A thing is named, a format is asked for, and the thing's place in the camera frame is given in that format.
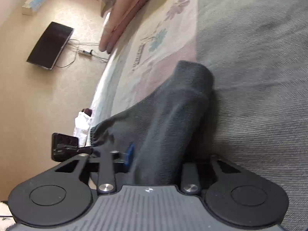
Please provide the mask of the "dark grey trousers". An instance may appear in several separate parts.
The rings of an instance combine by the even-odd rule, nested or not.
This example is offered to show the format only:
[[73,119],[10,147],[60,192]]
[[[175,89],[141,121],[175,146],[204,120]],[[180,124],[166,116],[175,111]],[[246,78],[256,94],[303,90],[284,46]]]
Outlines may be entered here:
[[174,183],[212,90],[213,75],[205,66],[181,60],[153,93],[91,129],[96,155],[135,146],[129,172],[115,176],[119,187]]

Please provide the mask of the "white cloth on bed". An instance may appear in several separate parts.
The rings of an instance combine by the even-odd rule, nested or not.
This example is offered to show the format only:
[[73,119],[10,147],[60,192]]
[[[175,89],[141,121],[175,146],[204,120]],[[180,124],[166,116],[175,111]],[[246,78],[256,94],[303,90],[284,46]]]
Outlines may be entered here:
[[79,112],[75,118],[75,127],[73,131],[73,136],[78,139],[78,146],[86,146],[88,135],[90,132],[92,117],[85,114],[84,112]]

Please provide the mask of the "dark brown small object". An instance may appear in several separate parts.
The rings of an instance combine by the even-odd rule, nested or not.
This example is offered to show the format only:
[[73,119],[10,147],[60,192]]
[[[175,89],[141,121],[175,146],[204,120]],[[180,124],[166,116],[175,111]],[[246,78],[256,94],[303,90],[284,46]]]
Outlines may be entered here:
[[89,109],[89,108],[86,108],[86,109],[82,109],[82,112],[85,113],[86,115],[88,116],[92,116],[92,110]]

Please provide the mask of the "striped pastel bed sheet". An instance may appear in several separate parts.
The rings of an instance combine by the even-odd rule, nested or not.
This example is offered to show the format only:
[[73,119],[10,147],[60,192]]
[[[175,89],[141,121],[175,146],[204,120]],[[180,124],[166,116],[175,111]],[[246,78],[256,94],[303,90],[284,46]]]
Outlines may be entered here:
[[216,152],[281,185],[284,225],[307,227],[307,0],[149,0],[118,40],[99,119],[199,63],[213,92],[188,151]]

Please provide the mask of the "folded floral pink quilt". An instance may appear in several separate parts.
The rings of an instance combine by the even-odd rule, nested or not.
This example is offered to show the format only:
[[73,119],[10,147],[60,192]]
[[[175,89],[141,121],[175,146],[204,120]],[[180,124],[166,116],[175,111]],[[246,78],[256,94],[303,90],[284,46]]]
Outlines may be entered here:
[[149,0],[116,0],[106,14],[109,18],[103,27],[99,50],[111,53],[128,24]]

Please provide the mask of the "white wall power strip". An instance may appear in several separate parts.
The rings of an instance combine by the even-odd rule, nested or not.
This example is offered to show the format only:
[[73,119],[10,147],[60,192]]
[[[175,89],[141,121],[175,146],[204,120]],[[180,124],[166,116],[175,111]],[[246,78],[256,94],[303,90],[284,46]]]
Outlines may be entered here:
[[79,50],[78,54],[86,57],[93,57],[93,50],[92,49],[90,51]]

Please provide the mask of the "wall mounted black television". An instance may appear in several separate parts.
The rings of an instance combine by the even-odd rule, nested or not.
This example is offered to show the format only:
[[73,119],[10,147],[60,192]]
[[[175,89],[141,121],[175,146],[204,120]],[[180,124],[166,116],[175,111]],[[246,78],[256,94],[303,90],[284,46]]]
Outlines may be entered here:
[[32,49],[27,62],[52,70],[73,31],[71,27],[52,21]]

